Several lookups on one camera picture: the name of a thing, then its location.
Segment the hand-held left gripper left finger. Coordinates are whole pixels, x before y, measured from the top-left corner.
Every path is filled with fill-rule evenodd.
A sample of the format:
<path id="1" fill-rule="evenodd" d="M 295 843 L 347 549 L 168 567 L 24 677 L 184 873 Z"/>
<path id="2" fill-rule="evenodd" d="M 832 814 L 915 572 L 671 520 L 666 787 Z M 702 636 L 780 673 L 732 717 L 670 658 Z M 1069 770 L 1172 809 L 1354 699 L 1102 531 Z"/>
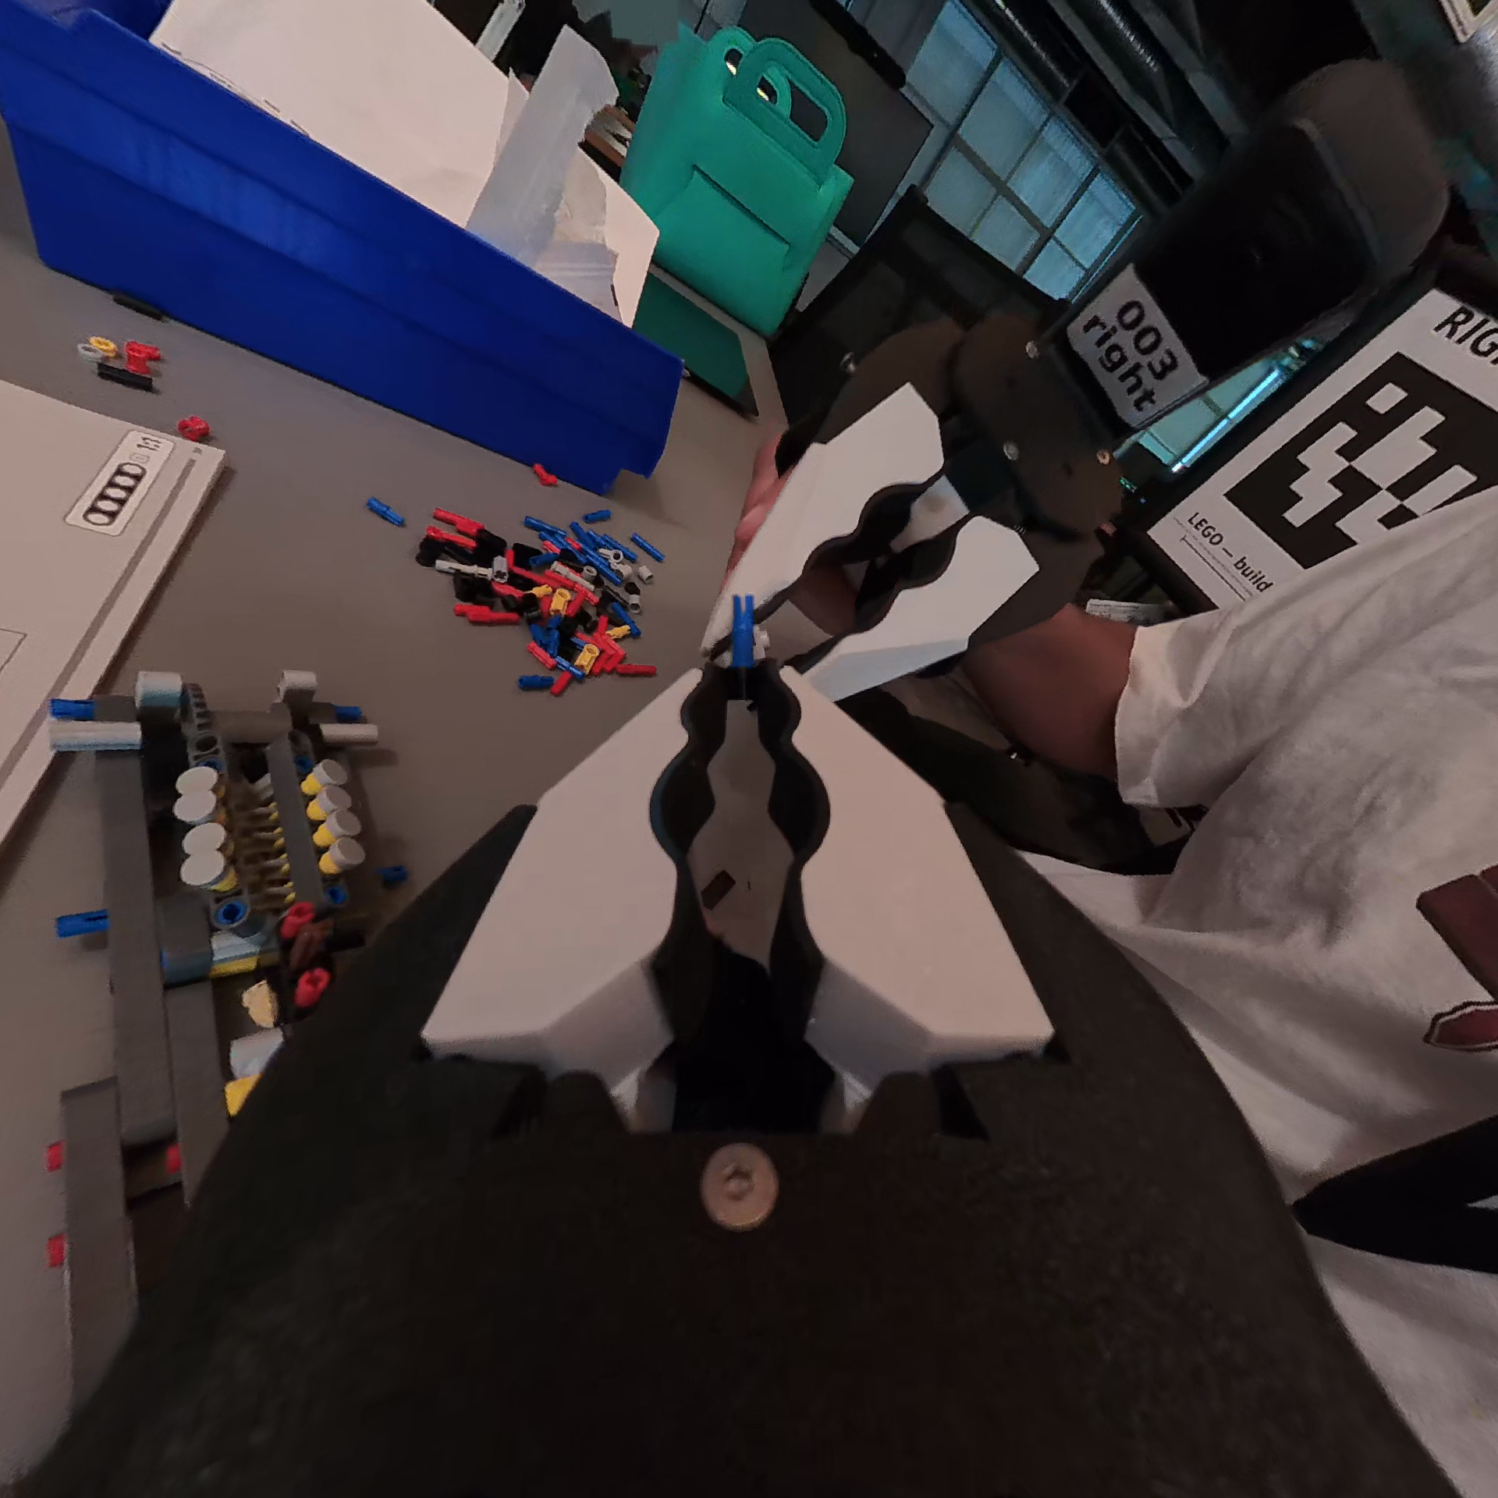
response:
<path id="1" fill-rule="evenodd" d="M 436 1057 L 629 1094 L 675 1040 L 655 959 L 697 908 L 718 750 L 720 682 L 693 669 L 540 798 L 423 1026 Z"/>

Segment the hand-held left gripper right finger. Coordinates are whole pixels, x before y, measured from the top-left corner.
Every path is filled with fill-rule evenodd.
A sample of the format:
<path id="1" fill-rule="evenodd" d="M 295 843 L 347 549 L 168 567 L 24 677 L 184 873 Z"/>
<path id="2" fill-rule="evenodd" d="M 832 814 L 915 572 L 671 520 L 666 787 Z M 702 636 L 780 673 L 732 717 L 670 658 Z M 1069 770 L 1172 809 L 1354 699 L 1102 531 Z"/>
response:
<path id="1" fill-rule="evenodd" d="M 791 866 L 777 1013 L 848 1132 L 892 1076 L 1038 1061 L 1056 1036 L 946 800 L 789 665 L 765 665 L 768 816 Z"/>

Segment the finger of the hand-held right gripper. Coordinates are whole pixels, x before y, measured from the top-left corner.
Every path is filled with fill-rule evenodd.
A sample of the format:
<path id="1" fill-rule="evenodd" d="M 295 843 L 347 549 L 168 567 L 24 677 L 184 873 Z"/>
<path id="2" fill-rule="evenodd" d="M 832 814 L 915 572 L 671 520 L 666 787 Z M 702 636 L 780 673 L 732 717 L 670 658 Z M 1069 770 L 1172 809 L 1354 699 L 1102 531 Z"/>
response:
<path id="1" fill-rule="evenodd" d="M 902 384 L 832 441 L 816 441 L 789 472 L 777 501 L 728 571 L 702 636 L 702 655 L 732 645 L 734 599 L 769 616 L 813 558 L 870 541 L 885 514 L 908 514 L 944 472 L 933 406 Z"/>
<path id="2" fill-rule="evenodd" d="M 816 693 L 839 702 L 965 655 L 978 630 L 1040 571 L 1022 534 L 982 515 L 940 541 L 951 547 L 933 581 L 896 589 L 877 625 L 839 637 L 807 665 Z"/>

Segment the black lego beam blue pins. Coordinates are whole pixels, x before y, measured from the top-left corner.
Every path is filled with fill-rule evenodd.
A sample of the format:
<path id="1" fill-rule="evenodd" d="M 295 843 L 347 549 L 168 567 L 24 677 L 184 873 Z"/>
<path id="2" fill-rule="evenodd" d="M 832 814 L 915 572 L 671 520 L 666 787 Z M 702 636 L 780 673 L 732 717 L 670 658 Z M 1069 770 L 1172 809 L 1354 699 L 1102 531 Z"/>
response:
<path id="1" fill-rule="evenodd" d="M 769 652 L 769 636 L 756 625 L 754 597 L 734 594 L 734 619 L 725 652 L 728 695 L 743 702 L 747 711 L 756 711 L 763 686 L 763 663 Z"/>

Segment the grey lego chassis assembly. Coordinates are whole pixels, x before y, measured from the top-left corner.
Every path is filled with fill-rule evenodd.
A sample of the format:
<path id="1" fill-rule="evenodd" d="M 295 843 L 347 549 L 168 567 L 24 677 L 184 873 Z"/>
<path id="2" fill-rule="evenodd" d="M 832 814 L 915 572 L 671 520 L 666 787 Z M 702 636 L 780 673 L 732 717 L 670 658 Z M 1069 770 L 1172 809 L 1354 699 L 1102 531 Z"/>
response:
<path id="1" fill-rule="evenodd" d="M 143 671 L 127 698 L 54 698 L 42 743 L 92 765 L 103 908 L 54 919 L 107 957 L 112 1067 L 63 1094 L 46 1168 L 63 1185 L 70 1413 L 99 1388 L 167 1272 L 233 1114 L 299 1022 L 366 945 L 357 705 L 282 671 L 267 708 L 212 708 L 201 683 Z"/>

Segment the person's right forearm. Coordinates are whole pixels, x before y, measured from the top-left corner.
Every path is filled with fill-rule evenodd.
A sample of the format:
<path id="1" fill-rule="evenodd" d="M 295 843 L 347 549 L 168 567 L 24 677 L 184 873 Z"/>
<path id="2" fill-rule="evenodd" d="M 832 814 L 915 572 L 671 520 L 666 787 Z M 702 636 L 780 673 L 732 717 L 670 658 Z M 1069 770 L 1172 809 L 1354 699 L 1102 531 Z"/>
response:
<path id="1" fill-rule="evenodd" d="M 1000 730 L 1062 770 L 1117 778 L 1114 721 L 1139 626 L 1076 606 L 970 648 L 965 673 Z"/>

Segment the pile of lego pins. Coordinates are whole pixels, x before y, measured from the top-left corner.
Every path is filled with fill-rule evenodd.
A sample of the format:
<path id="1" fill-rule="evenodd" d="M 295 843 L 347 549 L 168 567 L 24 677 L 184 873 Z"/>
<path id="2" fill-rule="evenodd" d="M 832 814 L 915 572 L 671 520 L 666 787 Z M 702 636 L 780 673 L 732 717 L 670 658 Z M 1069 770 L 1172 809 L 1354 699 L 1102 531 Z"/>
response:
<path id="1" fill-rule="evenodd" d="M 651 682 L 659 665 L 640 652 L 640 616 L 663 553 L 640 534 L 606 534 L 609 519 L 523 515 L 508 538 L 478 515 L 436 509 L 416 563 L 447 582 L 453 619 L 514 637 L 523 652 L 518 693 L 562 698 L 584 682 Z"/>

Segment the lego instruction booklet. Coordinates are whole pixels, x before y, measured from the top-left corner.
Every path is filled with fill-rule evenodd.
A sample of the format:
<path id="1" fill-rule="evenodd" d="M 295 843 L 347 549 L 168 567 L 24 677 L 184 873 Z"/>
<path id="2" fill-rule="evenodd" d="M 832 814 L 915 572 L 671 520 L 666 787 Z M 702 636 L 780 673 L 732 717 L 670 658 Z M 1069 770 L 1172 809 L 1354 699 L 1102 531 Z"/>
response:
<path id="1" fill-rule="evenodd" d="M 92 698 L 225 454 L 4 384 L 4 839 L 53 761 L 53 699 Z"/>

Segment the person's right hand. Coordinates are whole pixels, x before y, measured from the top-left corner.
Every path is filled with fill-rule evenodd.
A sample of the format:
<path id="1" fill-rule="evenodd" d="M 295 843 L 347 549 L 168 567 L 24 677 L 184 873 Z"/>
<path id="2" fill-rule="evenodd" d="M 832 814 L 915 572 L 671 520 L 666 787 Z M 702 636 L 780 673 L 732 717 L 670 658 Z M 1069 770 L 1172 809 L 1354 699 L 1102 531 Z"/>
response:
<path id="1" fill-rule="evenodd" d="M 725 576 L 734 576 L 747 547 L 754 541 L 777 503 L 786 483 L 786 474 L 777 468 L 777 448 L 782 435 L 782 431 L 769 435 L 754 454 L 753 479 L 734 528 L 734 547 L 728 553 Z"/>

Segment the black mesh office chair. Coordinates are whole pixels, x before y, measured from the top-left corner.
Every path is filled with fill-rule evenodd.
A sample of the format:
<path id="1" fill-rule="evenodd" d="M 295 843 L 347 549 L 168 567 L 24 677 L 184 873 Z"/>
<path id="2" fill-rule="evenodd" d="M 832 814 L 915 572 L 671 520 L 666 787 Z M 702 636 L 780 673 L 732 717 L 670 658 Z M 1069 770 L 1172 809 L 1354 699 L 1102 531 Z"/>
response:
<path id="1" fill-rule="evenodd" d="M 887 336 L 950 318 L 965 330 L 994 312 L 1056 318 L 1044 296 L 955 227 L 909 187 L 863 248 L 769 340 L 789 423 L 828 411 L 834 394 Z"/>

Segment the dark green mat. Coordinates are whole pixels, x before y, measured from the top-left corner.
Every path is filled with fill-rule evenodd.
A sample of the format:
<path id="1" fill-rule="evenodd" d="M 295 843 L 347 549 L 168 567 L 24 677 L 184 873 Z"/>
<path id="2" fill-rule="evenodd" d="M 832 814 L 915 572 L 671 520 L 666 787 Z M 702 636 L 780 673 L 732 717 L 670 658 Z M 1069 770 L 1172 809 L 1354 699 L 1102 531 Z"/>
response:
<path id="1" fill-rule="evenodd" d="M 684 366 L 684 380 L 743 417 L 760 417 L 740 331 L 655 271 L 645 275 L 633 330 Z"/>

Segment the black and white marker sign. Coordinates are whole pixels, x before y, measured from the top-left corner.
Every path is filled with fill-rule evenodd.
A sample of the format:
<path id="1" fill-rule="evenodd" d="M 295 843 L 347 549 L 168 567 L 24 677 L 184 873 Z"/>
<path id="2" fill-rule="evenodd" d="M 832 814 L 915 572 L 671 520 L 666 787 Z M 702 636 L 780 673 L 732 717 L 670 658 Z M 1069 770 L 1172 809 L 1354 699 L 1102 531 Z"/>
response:
<path id="1" fill-rule="evenodd" d="M 1463 501 L 1496 506 L 1496 283 L 1447 269 L 1262 406 L 1132 534 L 1188 612 L 1258 599 Z"/>

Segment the teal felt bag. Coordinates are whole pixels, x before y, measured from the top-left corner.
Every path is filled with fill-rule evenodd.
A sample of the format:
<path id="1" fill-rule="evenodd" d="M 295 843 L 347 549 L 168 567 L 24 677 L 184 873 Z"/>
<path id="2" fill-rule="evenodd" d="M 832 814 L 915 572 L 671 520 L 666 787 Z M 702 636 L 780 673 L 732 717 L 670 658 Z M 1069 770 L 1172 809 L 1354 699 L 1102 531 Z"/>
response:
<path id="1" fill-rule="evenodd" d="M 681 24 L 622 168 L 653 261 L 769 340 L 852 190 L 846 138 L 839 91 L 791 42 Z"/>

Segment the blue plastic bin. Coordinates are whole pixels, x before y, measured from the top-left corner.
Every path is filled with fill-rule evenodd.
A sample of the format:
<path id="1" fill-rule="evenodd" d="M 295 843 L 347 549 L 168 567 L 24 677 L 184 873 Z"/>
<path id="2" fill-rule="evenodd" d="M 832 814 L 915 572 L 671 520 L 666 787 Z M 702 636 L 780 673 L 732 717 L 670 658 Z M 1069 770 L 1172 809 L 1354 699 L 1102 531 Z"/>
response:
<path id="1" fill-rule="evenodd" d="M 4 3 L 39 258 L 606 494 L 663 458 L 684 366 L 153 46 L 150 3 Z"/>

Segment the crumpled white paper bags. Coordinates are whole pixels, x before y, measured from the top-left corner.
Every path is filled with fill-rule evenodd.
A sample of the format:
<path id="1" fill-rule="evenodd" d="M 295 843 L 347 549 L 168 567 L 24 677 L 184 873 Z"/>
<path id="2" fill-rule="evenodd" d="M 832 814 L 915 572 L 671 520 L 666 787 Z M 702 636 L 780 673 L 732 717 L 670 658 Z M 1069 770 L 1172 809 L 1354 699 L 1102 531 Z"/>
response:
<path id="1" fill-rule="evenodd" d="M 431 3 L 171 3 L 150 45 L 635 323 L 659 227 L 581 147 L 620 94 L 575 28 L 534 85 Z"/>

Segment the small yellow red pin cluster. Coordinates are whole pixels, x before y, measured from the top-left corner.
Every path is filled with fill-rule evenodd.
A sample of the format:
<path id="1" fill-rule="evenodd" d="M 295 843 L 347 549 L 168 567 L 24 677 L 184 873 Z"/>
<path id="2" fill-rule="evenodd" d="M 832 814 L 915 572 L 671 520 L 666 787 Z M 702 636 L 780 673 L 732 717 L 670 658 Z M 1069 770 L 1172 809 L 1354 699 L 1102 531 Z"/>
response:
<path id="1" fill-rule="evenodd" d="M 97 367 L 99 379 L 137 392 L 159 389 L 162 348 L 150 343 L 115 343 L 101 334 L 79 343 L 79 356 Z"/>

